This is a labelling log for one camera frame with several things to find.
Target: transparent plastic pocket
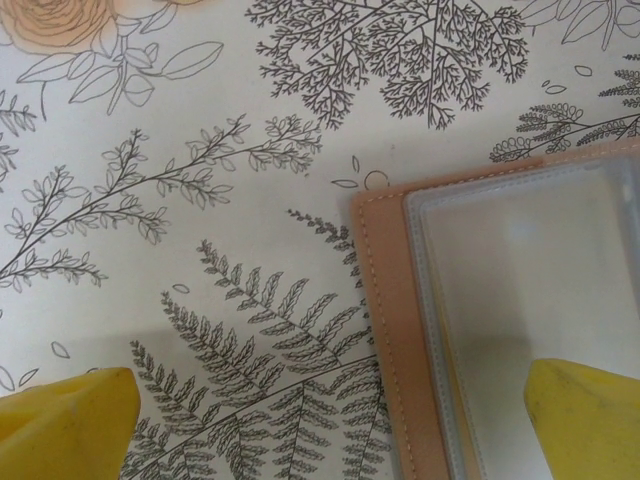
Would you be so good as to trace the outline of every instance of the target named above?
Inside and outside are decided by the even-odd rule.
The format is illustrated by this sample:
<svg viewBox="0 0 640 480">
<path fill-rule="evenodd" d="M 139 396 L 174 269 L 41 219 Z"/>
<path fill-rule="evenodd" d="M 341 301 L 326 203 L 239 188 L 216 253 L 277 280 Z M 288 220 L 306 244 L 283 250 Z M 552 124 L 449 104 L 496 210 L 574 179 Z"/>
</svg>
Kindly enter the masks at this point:
<svg viewBox="0 0 640 480">
<path fill-rule="evenodd" d="M 607 159 L 407 197 L 455 480 L 552 480 L 523 400 L 534 358 L 640 377 L 637 181 Z"/>
</svg>

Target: flower drawing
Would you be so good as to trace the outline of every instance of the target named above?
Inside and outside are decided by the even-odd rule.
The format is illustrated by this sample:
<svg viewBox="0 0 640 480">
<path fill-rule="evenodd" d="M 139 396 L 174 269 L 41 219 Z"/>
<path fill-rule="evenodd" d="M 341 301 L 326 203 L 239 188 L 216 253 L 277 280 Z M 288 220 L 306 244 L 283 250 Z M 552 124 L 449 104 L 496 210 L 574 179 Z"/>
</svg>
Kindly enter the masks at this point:
<svg viewBox="0 0 640 480">
<path fill-rule="evenodd" d="M 29 53 L 82 52 L 111 17 L 109 0 L 0 0 L 7 35 Z"/>
<path fill-rule="evenodd" d="M 223 49 L 202 41 L 170 51 L 145 36 L 171 24 L 180 7 L 202 0 L 0 0 L 0 46 L 44 55 L 17 79 L 41 86 L 72 81 L 69 103 L 106 97 L 111 115 L 126 99 L 143 107 L 159 80 L 182 80 L 213 65 Z"/>
</svg>

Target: fern leaf drawing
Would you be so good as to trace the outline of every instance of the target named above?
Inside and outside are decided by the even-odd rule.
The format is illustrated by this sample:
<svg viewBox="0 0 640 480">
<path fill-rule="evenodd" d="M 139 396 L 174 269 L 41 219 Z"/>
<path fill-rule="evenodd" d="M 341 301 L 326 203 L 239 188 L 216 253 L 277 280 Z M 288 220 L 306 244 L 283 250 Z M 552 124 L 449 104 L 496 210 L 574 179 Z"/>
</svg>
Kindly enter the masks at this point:
<svg viewBox="0 0 640 480">
<path fill-rule="evenodd" d="M 325 222 L 320 217 L 302 214 L 298 210 L 288 210 L 287 213 L 298 222 L 305 223 L 307 227 L 313 228 L 317 235 L 325 235 L 325 242 L 331 244 L 334 250 L 344 253 L 345 256 L 342 263 L 351 267 L 351 276 L 356 279 L 356 288 L 362 287 L 355 244 L 346 226 L 337 227 L 331 222 Z"/>
<path fill-rule="evenodd" d="M 265 464 L 261 457 L 268 449 L 259 442 L 270 434 L 258 426 L 269 419 L 268 414 L 258 410 L 232 415 L 209 433 L 209 445 L 225 457 L 235 480 L 256 480 L 260 476 L 259 468 Z"/>
<path fill-rule="evenodd" d="M 121 479 L 129 479 L 136 475 L 145 463 L 157 457 L 164 455 L 166 451 L 167 441 L 169 440 L 169 431 L 164 430 L 160 435 L 160 424 L 149 426 L 149 417 L 143 418 L 136 425 L 131 438 L 131 446 L 125 457 L 122 470 L 120 472 Z"/>
<path fill-rule="evenodd" d="M 222 398 L 223 405 L 243 407 L 267 396 L 284 366 L 274 363 L 271 354 L 255 356 L 253 337 L 241 347 L 233 329 L 225 335 L 222 322 L 213 327 L 206 317 L 175 303 L 168 292 L 162 294 L 162 305 L 180 338 L 197 353 L 195 358 L 210 375 L 209 381 L 218 387 L 212 393 Z M 190 407 L 198 407 L 206 390 L 197 392 Z"/>
<path fill-rule="evenodd" d="M 174 448 L 164 461 L 154 462 L 140 475 L 141 480 L 214 480 L 211 467 L 215 455 L 205 440 L 191 438 Z"/>
<path fill-rule="evenodd" d="M 206 426 L 206 420 L 212 420 L 220 405 L 211 405 L 200 413 L 200 401 L 208 390 L 196 388 L 195 377 L 180 384 L 175 370 L 167 373 L 164 365 L 156 366 L 154 358 L 138 341 L 131 342 L 134 363 L 139 368 L 138 376 L 145 381 L 145 389 L 162 412 L 167 430 L 175 435 L 193 435 Z"/>
<path fill-rule="evenodd" d="M 274 448 L 279 456 L 273 463 L 282 467 L 276 478 L 312 478 L 308 475 L 313 474 L 318 469 L 318 462 L 325 459 L 321 449 L 331 443 L 322 432 L 338 428 L 330 418 L 338 413 L 338 409 L 323 399 L 330 393 L 324 385 L 308 380 L 269 406 L 274 414 L 269 424 L 278 427 L 273 437 L 280 442 Z"/>
<path fill-rule="evenodd" d="M 367 359 L 344 369 L 332 388 L 338 400 L 347 401 L 341 410 L 346 417 L 344 435 L 350 441 L 344 448 L 344 478 L 370 479 L 391 451 L 391 425 L 377 362 Z"/>
<path fill-rule="evenodd" d="M 278 306 L 275 307 L 281 272 L 271 275 L 265 281 L 262 293 L 259 293 L 261 280 L 259 269 L 251 271 L 246 285 L 242 285 L 239 281 L 236 285 L 230 278 L 230 266 L 226 256 L 220 256 L 208 241 L 203 241 L 197 250 L 203 254 L 201 261 L 207 265 L 205 272 L 217 276 L 216 285 L 227 289 L 226 299 L 241 299 L 237 306 L 238 311 L 257 310 L 248 322 L 270 324 L 260 333 L 274 338 L 273 348 L 281 352 L 290 371 L 306 374 L 340 366 L 342 364 L 340 357 L 358 343 L 355 339 L 366 336 L 364 333 L 356 333 L 350 336 L 351 341 L 336 342 L 338 332 L 360 310 L 360 306 L 349 307 L 321 324 L 320 320 L 324 317 L 325 309 L 336 298 L 335 294 L 322 296 L 308 307 L 299 320 L 294 319 L 300 296 L 308 282 L 307 279 L 298 280 L 289 287 Z M 232 269 L 238 272 L 241 270 L 242 267 L 239 265 Z"/>
</svg>

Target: tan leather cover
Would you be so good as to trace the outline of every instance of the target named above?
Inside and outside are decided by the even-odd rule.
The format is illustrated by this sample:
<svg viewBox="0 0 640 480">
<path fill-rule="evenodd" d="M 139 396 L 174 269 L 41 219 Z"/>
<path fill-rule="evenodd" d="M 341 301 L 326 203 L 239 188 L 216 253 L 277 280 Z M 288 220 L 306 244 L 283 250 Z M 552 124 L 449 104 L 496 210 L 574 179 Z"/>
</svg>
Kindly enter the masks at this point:
<svg viewBox="0 0 640 480">
<path fill-rule="evenodd" d="M 405 479 L 448 480 L 429 357 L 424 341 L 404 196 L 416 190 L 466 183 L 498 175 L 612 155 L 640 155 L 630 138 L 570 152 L 531 158 L 358 194 L 352 203 L 356 249 L 369 303 L 380 370 L 398 456 Z M 467 459 L 472 445 L 463 430 Z M 471 479 L 477 465 L 467 464 Z"/>
</svg>

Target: floral patterned surface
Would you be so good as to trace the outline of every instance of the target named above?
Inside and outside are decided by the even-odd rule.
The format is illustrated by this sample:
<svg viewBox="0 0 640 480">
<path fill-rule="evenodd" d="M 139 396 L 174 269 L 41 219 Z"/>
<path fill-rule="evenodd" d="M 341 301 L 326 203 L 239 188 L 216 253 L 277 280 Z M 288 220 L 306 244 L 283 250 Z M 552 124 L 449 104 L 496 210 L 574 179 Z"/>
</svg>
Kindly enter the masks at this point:
<svg viewBox="0 0 640 480">
<path fill-rule="evenodd" d="M 634 0 L 0 0 L 0 395 L 135 370 L 123 479 L 400 478 L 353 193 L 640 132 Z"/>
</svg>

